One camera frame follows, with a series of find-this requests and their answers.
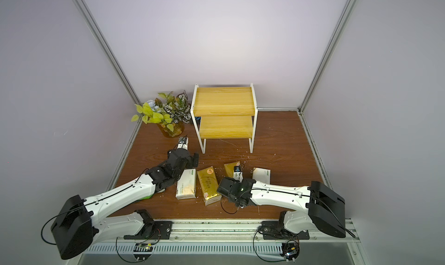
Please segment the gold tissue pack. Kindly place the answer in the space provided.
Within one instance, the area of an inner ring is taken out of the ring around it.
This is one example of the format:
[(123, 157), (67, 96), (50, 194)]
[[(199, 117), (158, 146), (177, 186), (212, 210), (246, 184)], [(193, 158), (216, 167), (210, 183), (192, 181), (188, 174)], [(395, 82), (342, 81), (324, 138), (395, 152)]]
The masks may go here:
[(236, 161), (233, 163), (224, 164), (224, 168), (225, 168), (227, 177), (234, 178), (233, 177), (234, 166), (236, 166), (236, 165), (241, 165), (241, 163), (239, 161)]
[(217, 192), (219, 183), (217, 181), (214, 168), (208, 167), (197, 172), (203, 200), (206, 206), (221, 200), (222, 195)]

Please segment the white tissue pack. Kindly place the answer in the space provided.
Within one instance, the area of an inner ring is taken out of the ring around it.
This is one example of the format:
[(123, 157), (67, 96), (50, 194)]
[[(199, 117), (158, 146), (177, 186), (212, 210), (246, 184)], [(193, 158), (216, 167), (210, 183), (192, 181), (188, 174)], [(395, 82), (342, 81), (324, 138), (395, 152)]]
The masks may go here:
[(257, 182), (262, 182), (269, 185), (271, 181), (271, 170), (254, 167), (252, 171), (252, 178)]
[(176, 199), (195, 199), (196, 198), (196, 182), (197, 182), (197, 170), (188, 169), (184, 170), (182, 176), (177, 181)]

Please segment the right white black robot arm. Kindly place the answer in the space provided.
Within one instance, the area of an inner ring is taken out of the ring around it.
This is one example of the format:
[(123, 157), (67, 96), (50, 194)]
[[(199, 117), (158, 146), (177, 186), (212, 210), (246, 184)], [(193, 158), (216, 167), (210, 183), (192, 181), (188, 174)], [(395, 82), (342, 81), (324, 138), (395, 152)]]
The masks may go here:
[(322, 182), (288, 187), (226, 177), (217, 192), (240, 208), (250, 205), (286, 208), (279, 225), (290, 233), (318, 229), (332, 237), (345, 238), (348, 234), (355, 237), (346, 227), (344, 198)]

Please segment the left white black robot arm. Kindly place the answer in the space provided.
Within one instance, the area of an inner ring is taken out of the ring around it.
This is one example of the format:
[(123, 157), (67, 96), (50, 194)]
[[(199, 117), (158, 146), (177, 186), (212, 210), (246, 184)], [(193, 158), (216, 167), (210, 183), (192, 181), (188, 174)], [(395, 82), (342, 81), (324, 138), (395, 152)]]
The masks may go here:
[(134, 180), (112, 190), (85, 199), (79, 195), (69, 198), (59, 214), (50, 219), (53, 245), (63, 260), (72, 259), (91, 245), (123, 237), (130, 240), (147, 239), (154, 233), (154, 220), (145, 209), (123, 216), (112, 216), (120, 209), (163, 192), (174, 185), (188, 169), (195, 169), (199, 154), (187, 149), (168, 151), (161, 164), (146, 169)]

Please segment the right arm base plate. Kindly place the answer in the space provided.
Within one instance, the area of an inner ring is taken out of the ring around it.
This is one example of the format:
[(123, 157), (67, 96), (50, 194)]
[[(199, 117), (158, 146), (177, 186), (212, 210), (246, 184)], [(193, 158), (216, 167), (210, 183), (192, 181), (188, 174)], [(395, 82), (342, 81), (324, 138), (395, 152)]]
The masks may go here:
[(265, 240), (309, 240), (308, 231), (298, 234), (286, 230), (279, 221), (262, 221), (258, 232)]

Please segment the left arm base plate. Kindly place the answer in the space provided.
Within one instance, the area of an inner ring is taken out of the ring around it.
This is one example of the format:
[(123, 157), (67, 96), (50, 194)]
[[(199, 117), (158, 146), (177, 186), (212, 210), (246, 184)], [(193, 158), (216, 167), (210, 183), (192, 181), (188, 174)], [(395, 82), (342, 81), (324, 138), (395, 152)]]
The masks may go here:
[(125, 235), (125, 240), (168, 240), (172, 230), (172, 221), (154, 221), (135, 235)]

